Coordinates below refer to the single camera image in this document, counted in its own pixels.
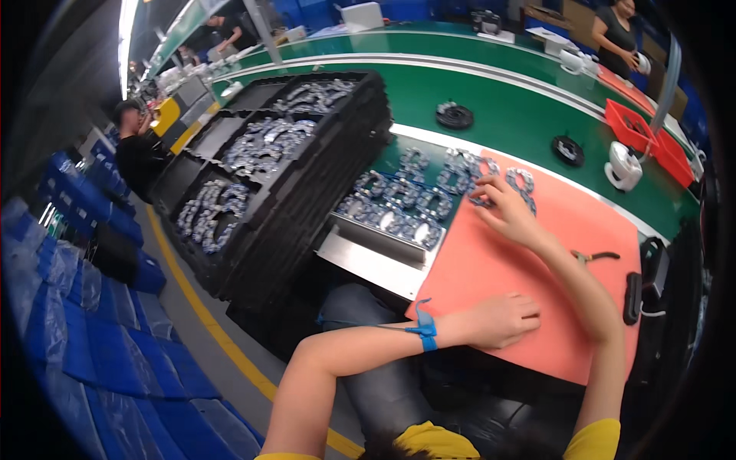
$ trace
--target black shirt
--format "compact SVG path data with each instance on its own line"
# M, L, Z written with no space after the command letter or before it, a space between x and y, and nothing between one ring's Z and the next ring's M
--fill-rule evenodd
M160 143L137 135L122 138L115 153L120 175L128 187L147 203L151 203L148 196L151 187L171 158L160 148Z
M242 35L238 40L233 42L233 46L238 50L242 51L249 46L255 45L255 38L240 24L240 21L234 17L226 17L222 22L221 26L216 27L217 33L220 34L222 40L227 40L233 36L233 29L240 27Z
M604 34L605 38L608 38L613 44L626 51L634 51L637 48L634 26L631 22L629 22L629 30L626 31L621 23L618 22L618 18L611 7L600 7L595 12L595 15L608 26L608 30ZM625 79L631 76L631 69L626 65L626 61L618 54L604 47L598 50L598 62Z

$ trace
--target dark hair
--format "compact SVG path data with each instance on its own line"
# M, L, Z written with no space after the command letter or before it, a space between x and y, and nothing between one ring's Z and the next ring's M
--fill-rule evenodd
M380 433L371 436L365 442L365 452L358 460L431 460L432 455L426 450L410 452L396 444L396 434Z
M135 101L123 101L117 104L115 106L115 110L113 111L113 123L116 127L120 127L123 113L127 112L128 110L137 110L138 112L140 112L141 106L139 106L138 103Z

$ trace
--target anti-static wrist strap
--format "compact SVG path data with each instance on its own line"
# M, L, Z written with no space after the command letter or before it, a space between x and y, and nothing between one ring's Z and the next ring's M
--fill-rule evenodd
M432 315L430 315L426 311L422 311L419 309L420 304L424 302L429 302L430 300L432 299L430 298L419 300L415 304L414 307L417 311L417 326L415 328L392 328L391 326L368 325L360 322L340 321L338 319L324 319L322 318L322 312L319 312L316 322L318 325L321 325L325 322L337 322L339 324L351 326L369 326L371 328L403 330L404 332L419 334L419 337L422 339L422 347L424 348L425 352L434 351L437 349L437 343L434 341L434 336L437 335L437 328L434 325L434 318L432 318Z

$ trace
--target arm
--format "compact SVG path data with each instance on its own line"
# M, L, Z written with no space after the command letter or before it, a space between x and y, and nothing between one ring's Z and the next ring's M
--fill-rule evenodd
M573 298L576 313L593 343L590 376L575 426L577 433L606 418L618 420L626 382L623 320L603 285L556 238L542 228L524 200L500 176L486 176L471 196L487 195L501 217L478 206L475 212L492 229L528 247L541 258Z
M148 128L151 126L152 119L151 112L148 112L141 122L141 128L138 130L138 135L146 134L146 131L148 131Z
M223 41L222 43L217 46L217 51L222 51L223 49L227 48L227 45L230 45L231 43L235 43L235 40L238 40L243 35L243 31L240 29L240 27L235 26L233 27L233 34L228 38L227 40Z
M507 294L471 310L435 318L435 341L439 348L460 344L505 347L537 329L538 315L539 306L529 297ZM371 327L332 330L302 340L281 378L261 454L324 457L336 379L421 352L417 334Z
M637 57L634 56L632 52L628 52L625 49L621 48L620 46L613 43L611 40L605 37L606 32L608 31L608 26L605 22L598 16L593 19L593 29L591 33L591 37L593 41L595 41L598 45L601 45L603 48L609 50L612 53L618 54L621 56L621 58L626 62L626 65L629 66L632 70L635 69L639 63L637 60Z

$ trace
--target hand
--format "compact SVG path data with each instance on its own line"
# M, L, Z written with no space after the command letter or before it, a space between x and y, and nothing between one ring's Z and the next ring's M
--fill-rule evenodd
M481 349L507 347L540 325L539 306L517 292L483 300L458 315L462 343Z
M493 230L532 250L550 238L551 234L539 225L521 195L501 176L483 176L475 181L475 184L478 188L470 194L470 197L478 198L486 195L500 211L501 217L498 218L485 206L475 207L475 214Z
M637 70L639 68L639 56L636 51L623 52L621 57L623 58L623 62L625 62L631 70Z

